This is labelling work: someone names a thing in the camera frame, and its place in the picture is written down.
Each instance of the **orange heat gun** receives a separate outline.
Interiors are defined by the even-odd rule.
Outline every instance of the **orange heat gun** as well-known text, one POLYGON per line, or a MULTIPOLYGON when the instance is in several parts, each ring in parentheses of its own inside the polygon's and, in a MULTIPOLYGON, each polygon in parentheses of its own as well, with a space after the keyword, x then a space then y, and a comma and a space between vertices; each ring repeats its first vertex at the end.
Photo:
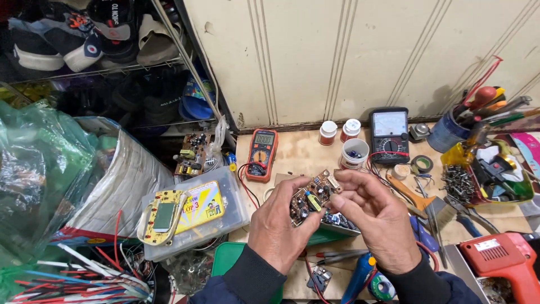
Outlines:
POLYGON ((504 277, 518 304, 536 304, 540 283, 532 267, 536 253, 519 233, 478 237, 459 244, 469 265, 479 276, 504 277))

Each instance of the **clear plastic box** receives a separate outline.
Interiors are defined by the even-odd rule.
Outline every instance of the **clear plastic box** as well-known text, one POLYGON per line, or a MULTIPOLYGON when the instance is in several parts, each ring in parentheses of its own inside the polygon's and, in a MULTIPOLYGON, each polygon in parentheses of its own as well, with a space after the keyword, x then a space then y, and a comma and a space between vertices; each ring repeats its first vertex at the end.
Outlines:
MULTIPOLYGON (((238 184, 229 167, 221 167, 206 172, 167 190, 190 190, 213 181, 218 183, 221 200, 224 205, 223 216, 176 234, 170 246, 150 246, 144 244, 144 255, 147 260, 159 262, 190 248, 204 244, 214 237, 227 234, 249 224, 249 213, 241 200, 238 184)), ((153 201, 155 196, 155 193, 144 196, 143 207, 146 207, 153 201)))

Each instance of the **pliers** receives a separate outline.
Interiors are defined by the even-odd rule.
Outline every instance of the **pliers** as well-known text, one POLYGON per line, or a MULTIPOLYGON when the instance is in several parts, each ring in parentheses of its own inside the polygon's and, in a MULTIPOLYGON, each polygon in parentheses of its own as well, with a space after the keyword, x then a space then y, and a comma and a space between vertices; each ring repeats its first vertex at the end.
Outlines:
POLYGON ((498 234, 499 230, 486 218, 478 214, 475 208, 467 208, 462 205, 455 197, 447 195, 447 201, 457 210, 457 222, 462 224, 469 234, 473 237, 480 237, 482 234, 474 226, 473 221, 484 227, 490 234, 498 234))

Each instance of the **analog multimeter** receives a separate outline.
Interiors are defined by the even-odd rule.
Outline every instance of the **analog multimeter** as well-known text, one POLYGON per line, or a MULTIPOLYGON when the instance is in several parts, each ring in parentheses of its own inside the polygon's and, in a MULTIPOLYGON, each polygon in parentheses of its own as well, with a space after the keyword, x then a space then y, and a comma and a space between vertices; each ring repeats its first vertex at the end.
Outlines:
POLYGON ((272 162, 275 158, 275 151, 278 148, 278 133, 271 130, 257 129, 253 132, 251 144, 249 145, 248 163, 256 162, 262 164, 248 165, 246 178, 260 182, 270 180, 272 173, 272 162))
POLYGON ((373 155, 374 163, 394 164, 409 162, 409 131, 407 114, 403 107, 377 108, 369 114, 372 131, 372 151, 399 152, 377 153, 373 155))

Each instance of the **wooden table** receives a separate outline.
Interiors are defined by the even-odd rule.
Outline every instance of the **wooden table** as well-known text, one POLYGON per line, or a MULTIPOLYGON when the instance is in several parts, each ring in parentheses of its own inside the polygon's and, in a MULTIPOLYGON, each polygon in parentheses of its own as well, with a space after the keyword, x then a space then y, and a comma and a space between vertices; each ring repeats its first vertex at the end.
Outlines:
MULTIPOLYGON (((277 173, 287 174, 292 172, 294 175, 305 174, 307 176, 315 176, 322 172, 324 169, 338 168, 338 161, 341 156, 342 142, 339 140, 340 131, 336 136, 336 141, 331 146, 322 146, 318 142, 319 131, 293 131, 279 133, 279 145, 272 168, 272 179, 268 183, 260 182, 247 182, 248 188, 253 191, 262 203, 262 193, 269 187, 274 186, 275 175, 277 173)), ((366 140, 369 136, 369 132, 366 128, 362 128, 359 138, 366 140)), ((247 162, 249 144, 251 141, 251 135, 244 135, 238 137, 237 144, 237 160, 238 166, 247 162)), ((446 195, 445 190, 439 190, 444 186, 444 182, 441 180, 442 165, 441 165, 441 153, 431 149, 429 144, 424 141, 417 144, 410 144, 410 156, 411 159, 417 155, 426 155, 434 162, 433 170, 430 174, 433 176, 435 185, 431 183, 426 187, 426 192, 429 196, 437 195, 440 198, 444 198, 446 195)), ((416 182, 413 176, 410 175, 403 181, 410 189, 415 189, 416 182)), ((246 207, 250 213, 255 212, 255 207, 246 195, 240 183, 240 191, 244 198, 246 207)), ((510 206, 480 206, 477 207, 479 214, 489 219, 500 231, 516 230, 522 232, 531 232, 523 213, 517 205, 510 206)), ((487 232, 476 225, 481 233, 487 232)), ((249 226, 238 229, 229 235, 229 240, 232 242, 247 242, 249 235, 249 226)), ((456 222, 455 220, 447 224, 441 231, 443 243, 457 244, 462 241, 470 240, 472 237, 465 230, 465 228, 456 222)), ((363 238, 349 238, 346 240, 335 241, 330 243, 324 243, 314 245, 308 248, 308 260, 316 262, 319 258, 314 257, 314 254, 322 251, 340 251, 347 249, 364 249, 363 238)), ((333 273, 333 277, 328 285, 324 295, 327 299, 341 299, 354 269, 355 261, 338 263, 332 267, 326 267, 333 273)), ((441 270, 453 273, 451 265, 448 269, 441 270)), ((288 274, 288 279, 285 283, 283 291, 284 299, 317 299, 317 295, 308 287, 306 287, 307 280, 309 279, 306 271, 305 262, 296 261, 293 268, 288 274)), ((372 299, 371 295, 364 290, 359 299, 372 299)))

